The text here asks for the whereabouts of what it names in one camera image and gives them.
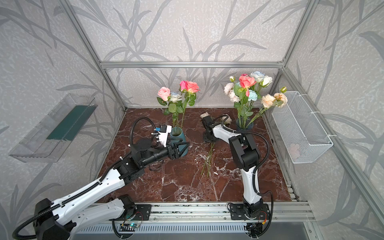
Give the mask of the pink and white rose stem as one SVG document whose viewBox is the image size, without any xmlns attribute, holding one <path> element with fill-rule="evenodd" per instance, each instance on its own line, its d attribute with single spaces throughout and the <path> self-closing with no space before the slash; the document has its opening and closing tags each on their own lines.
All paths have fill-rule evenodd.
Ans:
<svg viewBox="0 0 384 240">
<path fill-rule="evenodd" d="M 158 91 L 157 100 L 161 106 L 165 107 L 163 114 L 172 117 L 173 127 L 180 127 L 179 116 L 183 113 L 182 95 L 171 92 L 169 88 L 162 87 Z"/>
</svg>

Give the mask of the peach carnation stem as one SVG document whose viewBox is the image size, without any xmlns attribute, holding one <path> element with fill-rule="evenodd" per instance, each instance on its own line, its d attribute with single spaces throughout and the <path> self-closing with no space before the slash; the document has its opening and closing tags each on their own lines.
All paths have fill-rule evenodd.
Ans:
<svg viewBox="0 0 384 240">
<path fill-rule="evenodd" d="M 224 88 L 224 93 L 230 98 L 232 103 L 239 103 L 240 98 L 235 94 L 234 87 L 235 87 L 235 77 L 230 76 L 230 82 L 226 84 Z"/>
</svg>

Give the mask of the cream rose stem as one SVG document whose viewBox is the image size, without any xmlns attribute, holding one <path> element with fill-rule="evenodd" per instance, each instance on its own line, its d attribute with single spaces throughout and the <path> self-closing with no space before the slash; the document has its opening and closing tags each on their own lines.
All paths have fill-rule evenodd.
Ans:
<svg viewBox="0 0 384 240">
<path fill-rule="evenodd" d="M 210 116 L 210 114 L 208 114 L 208 113 L 204 113 L 204 114 L 201 115 L 201 118 L 203 119 L 203 117 L 206 117 L 206 116 Z M 205 162 L 204 162 L 204 165 L 203 165 L 203 168 L 202 168 L 202 173 L 201 173 L 201 175 L 205 175 L 205 176 L 207 177 L 206 173 L 207 173 L 207 170 L 206 170 Z"/>
</svg>

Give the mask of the pink white rose bunch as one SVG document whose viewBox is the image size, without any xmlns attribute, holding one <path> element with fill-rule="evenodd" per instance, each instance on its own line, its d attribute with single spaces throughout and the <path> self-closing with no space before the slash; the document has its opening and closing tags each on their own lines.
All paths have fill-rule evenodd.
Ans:
<svg viewBox="0 0 384 240">
<path fill-rule="evenodd" d="M 221 117 L 221 123 L 224 124 L 224 125 L 230 125 L 231 124 L 231 120 L 229 120 L 229 115 L 223 115 Z M 214 151 L 214 147 L 215 147 L 215 142 L 212 142 L 211 143 L 211 148 L 210 148 L 210 151 L 207 155 L 207 158 L 206 158 L 206 161 L 205 161 L 205 167 L 206 167 L 206 170 L 207 170 L 207 177 L 209 177 L 211 175 L 211 165 L 212 165 L 212 157 L 213 157 L 213 151 Z"/>
</svg>

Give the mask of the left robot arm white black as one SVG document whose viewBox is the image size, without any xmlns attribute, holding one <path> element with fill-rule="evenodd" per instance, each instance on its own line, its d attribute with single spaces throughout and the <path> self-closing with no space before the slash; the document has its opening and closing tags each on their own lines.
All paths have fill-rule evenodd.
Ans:
<svg viewBox="0 0 384 240">
<path fill-rule="evenodd" d="M 179 159 L 189 147 L 189 142 L 181 138 L 169 138 L 170 125 L 156 127 L 147 117 L 136 119 L 147 121 L 153 127 L 149 138 L 134 142 L 130 134 L 130 152 L 107 168 L 103 175 L 79 190 L 62 198 L 50 201 L 44 199 L 35 206 L 35 214 L 20 224 L 12 237 L 15 240 L 67 240 L 80 229 L 81 212 L 102 197 L 118 190 L 145 173 L 145 168 L 164 158 Z"/>
</svg>

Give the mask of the cream peach flower stem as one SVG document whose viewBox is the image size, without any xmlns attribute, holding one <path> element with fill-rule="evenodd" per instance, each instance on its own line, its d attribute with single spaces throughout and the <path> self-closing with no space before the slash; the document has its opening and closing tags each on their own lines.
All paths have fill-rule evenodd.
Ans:
<svg viewBox="0 0 384 240">
<path fill-rule="evenodd" d="M 251 122 L 254 122 L 256 119 L 260 118 L 267 110 L 272 109 L 274 107 L 282 108 L 287 102 L 288 98 L 285 93 L 287 92 L 287 87 L 282 87 L 278 93 L 272 95 L 265 95 L 261 99 L 261 103 L 263 107 L 259 110 L 259 112 L 251 119 Z"/>
</svg>

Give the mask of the coral red rose stem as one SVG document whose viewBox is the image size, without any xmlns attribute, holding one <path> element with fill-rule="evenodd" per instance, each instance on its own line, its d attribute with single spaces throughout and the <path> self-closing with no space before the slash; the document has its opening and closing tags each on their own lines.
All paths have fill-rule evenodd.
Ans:
<svg viewBox="0 0 384 240">
<path fill-rule="evenodd" d="M 187 81 L 187 94 L 188 94 L 188 96 L 187 96 L 186 109 L 187 109 L 187 106 L 192 107 L 195 105 L 195 102 L 197 99 L 197 93 L 199 91 L 200 91 L 200 87 L 198 86 L 197 83 Z"/>
</svg>

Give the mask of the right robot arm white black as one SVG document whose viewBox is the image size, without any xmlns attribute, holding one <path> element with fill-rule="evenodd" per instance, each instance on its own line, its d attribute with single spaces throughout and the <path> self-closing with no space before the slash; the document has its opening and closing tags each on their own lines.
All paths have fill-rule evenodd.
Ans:
<svg viewBox="0 0 384 240">
<path fill-rule="evenodd" d="M 230 147 L 232 159 L 238 169 L 241 170 L 244 193 L 243 193 L 243 211 L 241 213 L 247 219 L 258 218 L 262 213 L 266 220 L 272 218 L 274 201 L 271 204 L 264 203 L 263 196 L 271 195 L 267 191 L 261 193 L 258 183 L 258 170 L 266 162 L 270 155 L 270 145 L 262 135 L 250 131 L 236 131 L 225 126 L 224 121 L 229 115 L 223 115 L 224 119 L 219 122 L 218 118 L 213 119 L 210 115 L 202 117 L 202 123 L 205 128 L 203 139 L 207 143 L 223 141 Z M 261 138 L 267 146 L 267 153 L 261 157 L 254 137 Z"/>
</svg>

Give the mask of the deep pink rose stem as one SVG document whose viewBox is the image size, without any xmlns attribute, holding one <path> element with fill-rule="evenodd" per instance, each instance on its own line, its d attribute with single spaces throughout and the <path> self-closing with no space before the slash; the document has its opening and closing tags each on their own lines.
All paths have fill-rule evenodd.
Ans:
<svg viewBox="0 0 384 240">
<path fill-rule="evenodd" d="M 181 95 L 182 95 L 182 122 L 180 124 L 180 127 L 182 128 L 183 127 L 183 122 L 184 122 L 184 114 L 185 114 L 185 110 L 186 110 L 186 104 L 187 104 L 187 81 L 181 81 L 180 83 L 180 92 L 181 92 Z"/>
</svg>

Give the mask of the blue purple glass vase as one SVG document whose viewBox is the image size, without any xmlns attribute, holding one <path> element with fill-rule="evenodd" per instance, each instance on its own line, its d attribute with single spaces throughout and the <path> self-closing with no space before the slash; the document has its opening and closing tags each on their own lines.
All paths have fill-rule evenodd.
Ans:
<svg viewBox="0 0 384 240">
<path fill-rule="evenodd" d="M 246 120 L 240 118 L 236 120 L 236 126 L 238 131 L 249 131 L 253 128 L 254 123 L 251 122 L 250 118 L 247 118 Z"/>
</svg>

